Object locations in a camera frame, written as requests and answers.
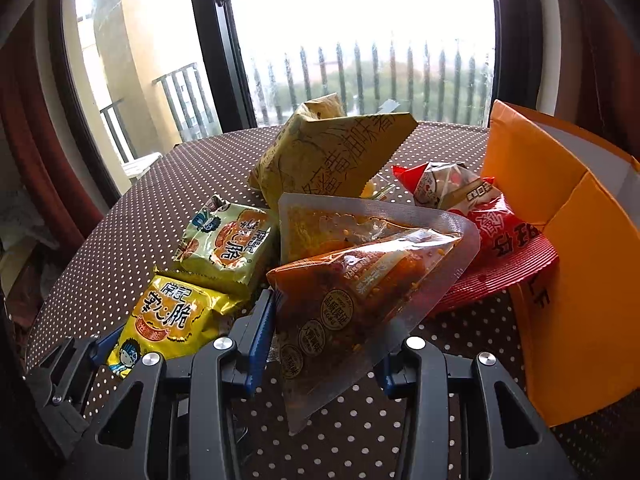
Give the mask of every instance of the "balcony railing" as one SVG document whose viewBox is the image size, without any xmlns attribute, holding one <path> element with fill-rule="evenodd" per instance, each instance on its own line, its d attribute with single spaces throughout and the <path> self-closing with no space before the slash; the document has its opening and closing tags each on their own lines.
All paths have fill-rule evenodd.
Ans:
<svg viewBox="0 0 640 480">
<path fill-rule="evenodd" d="M 162 84 L 182 140 L 203 139 L 220 133 L 220 126 L 209 106 L 197 63 L 190 63 L 152 81 Z"/>
<path fill-rule="evenodd" d="M 336 61 L 327 62 L 322 48 L 318 48 L 320 79 L 311 80 L 307 52 L 301 48 L 302 80 L 294 82 L 292 62 L 285 54 L 286 84 L 276 80 L 273 64 L 269 63 L 267 89 L 262 84 L 255 60 L 252 60 L 254 103 L 259 108 L 259 112 L 256 110 L 258 124 L 282 124 L 290 113 L 289 104 L 290 110 L 295 110 L 300 102 L 331 92 L 340 94 L 344 110 L 349 115 L 375 113 L 382 102 L 391 98 L 401 104 L 397 111 L 410 112 L 417 119 L 486 124 L 493 76 L 489 54 L 486 54 L 484 63 L 478 70 L 475 56 L 463 68 L 458 49 L 452 67 L 447 65 L 446 53 L 441 50 L 436 78 L 433 77 L 431 52 L 427 43 L 424 44 L 422 54 L 422 70 L 414 66 L 414 51 L 411 47 L 406 52 L 406 60 L 399 60 L 393 43 L 390 45 L 388 61 L 380 61 L 375 43 L 371 46 L 370 58 L 367 59 L 363 59 L 360 47 L 356 44 L 353 59 L 348 66 L 340 43 L 336 44 L 335 55 Z M 405 86 L 401 90 L 402 96 L 399 96 L 399 86 Z"/>
<path fill-rule="evenodd" d="M 100 110 L 100 115 L 107 126 L 107 131 L 111 137 L 111 142 L 115 145 L 120 154 L 120 158 L 123 164 L 132 162 L 138 158 L 136 149 L 131 143 L 129 133 L 122 121 L 122 116 L 118 110 L 118 105 L 122 102 L 122 99 L 111 103 L 109 106 L 105 106 Z"/>
</svg>

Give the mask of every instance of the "small package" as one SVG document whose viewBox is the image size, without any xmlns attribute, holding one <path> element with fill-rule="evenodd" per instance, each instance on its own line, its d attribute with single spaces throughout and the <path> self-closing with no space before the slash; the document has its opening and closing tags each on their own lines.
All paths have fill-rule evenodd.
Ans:
<svg viewBox="0 0 640 480">
<path fill-rule="evenodd" d="M 214 195 L 184 230 L 174 262 L 205 277 L 210 288 L 247 300 L 273 256 L 277 222 L 271 210 Z"/>
<path fill-rule="evenodd" d="M 158 352 L 165 359 L 196 353 L 228 333 L 240 304 L 238 298 L 163 276 L 154 269 L 107 364 L 112 373 L 124 378 L 149 352 Z"/>
<path fill-rule="evenodd" d="M 465 216 L 480 231 L 478 256 L 434 313 L 507 288 L 558 259 L 544 235 L 513 213 L 492 178 L 481 178 L 461 164 L 444 162 L 410 169 L 394 166 L 393 172 L 413 194 L 415 205 Z"/>
<path fill-rule="evenodd" d="M 283 192 L 360 196 L 416 126 L 407 113 L 346 117 L 337 94 L 312 99 L 284 124 L 249 186 L 273 210 Z"/>
<path fill-rule="evenodd" d="M 304 241 L 297 247 L 302 238 L 289 239 L 299 219 L 318 234 L 317 226 L 335 226 L 325 231 L 327 246 L 341 243 L 340 236 L 351 244 L 367 231 L 395 233 L 267 273 L 280 295 L 283 393 L 289 428 L 297 432 L 420 323 L 476 255 L 479 236 L 469 220 L 448 212 L 354 198 L 286 193 L 280 213 L 283 258 L 305 253 Z"/>
</svg>

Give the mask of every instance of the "yellow snack bag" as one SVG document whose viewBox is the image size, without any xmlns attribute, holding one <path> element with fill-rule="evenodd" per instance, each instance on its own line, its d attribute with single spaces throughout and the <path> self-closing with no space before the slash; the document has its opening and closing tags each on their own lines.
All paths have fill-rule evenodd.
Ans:
<svg viewBox="0 0 640 480">
<path fill-rule="evenodd" d="M 228 333 L 231 314 L 242 300 L 163 276 L 157 269 L 133 308 L 107 364 L 124 378 L 149 352 L 165 359 L 196 353 Z"/>
<path fill-rule="evenodd" d="M 357 197 L 417 126 L 411 114 L 346 117 L 337 94 L 302 103 L 249 175 L 273 210 L 284 192 Z"/>
<path fill-rule="evenodd" d="M 232 204 L 219 196 L 191 219 L 174 254 L 181 270 L 207 286 L 247 300 L 273 255 L 278 219 L 273 211 Z"/>
</svg>

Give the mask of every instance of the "red plastic bag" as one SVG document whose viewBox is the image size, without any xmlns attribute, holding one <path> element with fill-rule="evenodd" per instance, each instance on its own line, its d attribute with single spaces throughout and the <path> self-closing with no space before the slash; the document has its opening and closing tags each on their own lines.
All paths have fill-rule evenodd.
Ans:
<svg viewBox="0 0 640 480">
<path fill-rule="evenodd" d="M 418 206 L 446 209 L 469 218 L 480 231 L 480 251 L 432 314 L 480 300 L 540 272 L 558 254 L 533 225 L 520 220 L 492 178 L 480 178 L 459 164 L 428 162 L 394 166 L 400 183 Z"/>
</svg>

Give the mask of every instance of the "snack bag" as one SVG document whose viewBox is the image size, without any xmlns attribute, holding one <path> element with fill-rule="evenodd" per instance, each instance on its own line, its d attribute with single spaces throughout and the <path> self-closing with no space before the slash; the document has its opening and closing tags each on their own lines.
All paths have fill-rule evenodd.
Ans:
<svg viewBox="0 0 640 480">
<path fill-rule="evenodd" d="M 301 104 L 249 175 L 277 210 L 283 192 L 359 196 L 415 129 L 410 114 L 345 117 L 337 94 Z"/>
<path fill-rule="evenodd" d="M 247 300 L 273 254 L 276 214 L 214 195 L 191 219 L 174 254 L 183 270 L 215 290 Z"/>
<path fill-rule="evenodd" d="M 479 300 L 507 288 L 558 260 L 535 226 L 521 221 L 492 178 L 460 164 L 428 162 L 393 172 L 414 196 L 415 205 L 445 209 L 469 218 L 480 231 L 481 248 L 462 278 L 433 313 Z"/>
<path fill-rule="evenodd" d="M 154 269 L 145 293 L 133 308 L 107 364 L 124 378 L 149 352 L 165 359 L 196 353 L 228 333 L 232 314 L 242 303 L 215 290 L 163 276 Z"/>
<path fill-rule="evenodd" d="M 448 212 L 286 193 L 280 199 L 284 248 L 297 243 L 289 236 L 297 226 L 296 214 L 305 209 L 319 212 L 307 217 L 309 226 L 326 218 L 340 227 L 357 226 L 358 236 L 368 229 L 373 236 L 387 228 L 396 233 L 267 273 L 280 295 L 276 336 L 292 432 L 302 429 L 315 410 L 400 344 L 462 274 L 479 247 L 475 226 Z M 332 209 L 334 213 L 324 213 Z M 424 227 L 407 229 L 403 223 Z"/>
</svg>

